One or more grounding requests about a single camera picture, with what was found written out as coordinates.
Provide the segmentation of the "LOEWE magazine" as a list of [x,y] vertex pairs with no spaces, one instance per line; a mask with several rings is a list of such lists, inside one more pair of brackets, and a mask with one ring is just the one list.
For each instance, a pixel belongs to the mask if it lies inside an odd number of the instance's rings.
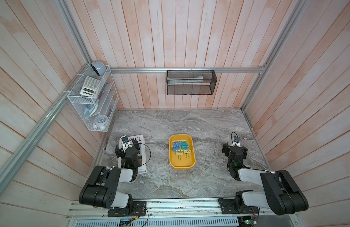
[[131,147],[139,148],[137,150],[137,152],[138,152],[137,156],[138,156],[138,161],[139,161],[138,174],[143,175],[143,174],[147,173],[146,145],[145,145],[145,141],[144,141],[144,135],[140,134],[140,135],[128,136],[128,138],[131,140],[131,144],[129,146],[127,146],[126,150],[125,151],[123,150],[122,142],[120,139],[119,139],[119,148],[121,148],[125,154],[128,153],[128,150]]

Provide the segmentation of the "yellow binder clip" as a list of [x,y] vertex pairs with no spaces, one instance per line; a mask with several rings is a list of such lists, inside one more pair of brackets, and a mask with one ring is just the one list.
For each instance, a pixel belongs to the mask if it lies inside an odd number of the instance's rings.
[[185,150],[183,150],[183,153],[185,154],[185,156],[186,156],[187,159],[190,158],[190,154],[191,154],[191,150],[190,150],[190,149],[185,149]]
[[178,160],[181,160],[181,156],[183,155],[184,153],[182,151],[176,151],[176,155],[178,156]]

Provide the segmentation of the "yellow plastic storage box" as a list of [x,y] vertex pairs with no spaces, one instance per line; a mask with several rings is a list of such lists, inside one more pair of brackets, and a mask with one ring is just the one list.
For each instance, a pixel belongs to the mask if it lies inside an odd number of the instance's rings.
[[[174,141],[186,141],[188,143],[189,149],[191,150],[191,154],[190,154],[189,159],[187,159],[185,154],[183,154],[181,156],[181,160],[178,160],[178,156],[176,155],[176,152],[172,151]],[[169,147],[169,161],[170,161],[171,166],[174,169],[187,170],[187,169],[191,169],[192,167],[194,167],[194,165],[196,164],[196,157],[195,157],[195,152],[194,152],[193,139],[191,136],[189,136],[187,134],[175,134],[169,138],[168,143],[169,143],[169,145],[168,145],[168,147]]]

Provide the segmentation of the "blue binder clip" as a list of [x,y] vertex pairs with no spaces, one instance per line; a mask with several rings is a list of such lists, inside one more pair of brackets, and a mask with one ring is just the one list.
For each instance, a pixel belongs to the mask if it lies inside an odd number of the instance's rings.
[[179,147],[172,147],[172,151],[173,151],[173,152],[178,152],[179,150],[180,150]]
[[174,142],[173,142],[173,145],[174,145],[174,146],[181,146],[181,145],[182,145],[182,142],[181,142],[181,141],[174,141]]

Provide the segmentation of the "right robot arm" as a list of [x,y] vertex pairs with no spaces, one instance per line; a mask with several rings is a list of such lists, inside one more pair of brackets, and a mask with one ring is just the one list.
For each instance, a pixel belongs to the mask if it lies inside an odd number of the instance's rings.
[[246,167],[248,149],[235,143],[223,144],[222,153],[228,157],[227,171],[233,179],[263,187],[263,192],[244,190],[236,192],[234,199],[219,198],[222,214],[256,214],[265,208],[281,216],[308,210],[307,198],[288,171]]

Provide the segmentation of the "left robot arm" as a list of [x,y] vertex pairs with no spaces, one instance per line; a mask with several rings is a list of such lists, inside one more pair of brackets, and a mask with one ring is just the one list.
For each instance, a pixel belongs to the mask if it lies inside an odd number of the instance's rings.
[[132,196],[117,190],[120,183],[133,182],[139,172],[140,144],[122,138],[123,147],[116,146],[115,154],[124,161],[120,167],[95,166],[79,195],[80,204],[116,209],[129,213],[133,209]]

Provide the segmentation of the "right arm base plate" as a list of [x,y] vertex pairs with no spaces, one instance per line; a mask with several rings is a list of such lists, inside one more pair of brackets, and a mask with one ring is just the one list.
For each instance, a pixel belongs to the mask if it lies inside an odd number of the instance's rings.
[[247,206],[241,200],[219,198],[222,214],[258,214],[258,207]]

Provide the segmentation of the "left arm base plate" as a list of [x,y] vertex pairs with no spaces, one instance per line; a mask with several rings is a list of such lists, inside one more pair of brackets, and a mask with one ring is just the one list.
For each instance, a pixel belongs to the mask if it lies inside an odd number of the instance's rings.
[[142,217],[146,215],[146,201],[130,201],[125,208],[110,208],[108,217]]

